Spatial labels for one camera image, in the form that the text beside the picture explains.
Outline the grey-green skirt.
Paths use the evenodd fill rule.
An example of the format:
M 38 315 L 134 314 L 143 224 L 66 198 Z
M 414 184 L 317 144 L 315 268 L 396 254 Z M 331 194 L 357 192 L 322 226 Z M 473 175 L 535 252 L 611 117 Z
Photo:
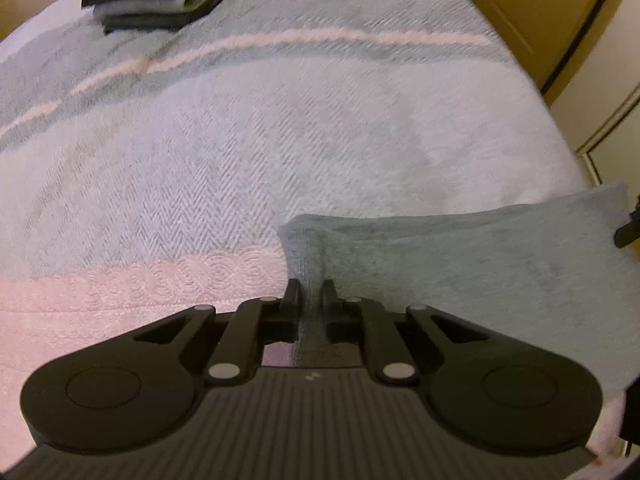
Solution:
M 629 218 L 621 184 L 476 214 L 299 216 L 279 232 L 304 294 L 294 360 L 352 364 L 331 348 L 320 288 L 401 312 L 427 304 L 587 367 L 607 396 L 639 374 L 639 259 L 614 245 Z

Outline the striped pink grey bedspread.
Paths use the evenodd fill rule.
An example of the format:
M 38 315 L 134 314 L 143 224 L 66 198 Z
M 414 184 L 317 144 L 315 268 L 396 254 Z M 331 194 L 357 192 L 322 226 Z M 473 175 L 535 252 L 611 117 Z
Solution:
M 106 34 L 58 0 L 1 44 L 1 465 L 32 370 L 285 281 L 300 214 L 467 214 L 584 188 L 470 0 L 224 0 Z

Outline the wooden wardrobe door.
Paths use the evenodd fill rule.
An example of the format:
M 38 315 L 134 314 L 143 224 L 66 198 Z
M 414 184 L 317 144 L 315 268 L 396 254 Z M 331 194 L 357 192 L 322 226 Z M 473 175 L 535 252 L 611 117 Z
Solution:
M 472 0 L 546 98 L 573 76 L 622 0 Z

